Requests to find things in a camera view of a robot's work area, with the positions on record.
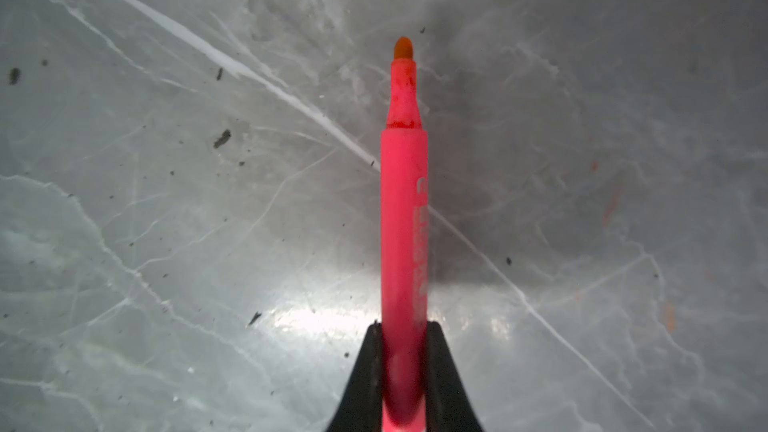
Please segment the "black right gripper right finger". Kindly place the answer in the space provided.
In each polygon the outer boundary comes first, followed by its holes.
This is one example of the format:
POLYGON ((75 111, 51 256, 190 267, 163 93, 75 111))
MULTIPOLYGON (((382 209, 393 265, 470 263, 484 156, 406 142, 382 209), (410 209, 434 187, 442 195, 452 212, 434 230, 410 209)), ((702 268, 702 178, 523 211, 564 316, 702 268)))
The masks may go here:
POLYGON ((426 327, 426 430, 428 432, 483 432, 465 392, 443 329, 426 327))

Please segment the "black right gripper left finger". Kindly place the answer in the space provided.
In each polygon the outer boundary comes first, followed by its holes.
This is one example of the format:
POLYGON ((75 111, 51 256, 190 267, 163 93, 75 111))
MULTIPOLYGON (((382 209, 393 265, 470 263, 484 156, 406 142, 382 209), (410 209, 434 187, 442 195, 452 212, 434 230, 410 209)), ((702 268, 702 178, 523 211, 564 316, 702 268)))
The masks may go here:
POLYGON ((382 431, 382 326, 371 324, 327 432, 382 431))

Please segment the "pink highlighter marker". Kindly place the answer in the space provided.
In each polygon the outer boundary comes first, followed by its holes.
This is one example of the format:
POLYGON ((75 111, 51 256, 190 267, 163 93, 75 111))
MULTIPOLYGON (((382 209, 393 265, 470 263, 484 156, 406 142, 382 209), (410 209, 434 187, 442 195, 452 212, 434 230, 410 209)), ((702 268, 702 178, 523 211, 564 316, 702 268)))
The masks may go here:
POLYGON ((417 101, 410 39, 393 51, 390 106, 380 140, 381 305, 385 431, 422 431, 427 325, 428 135, 417 101))

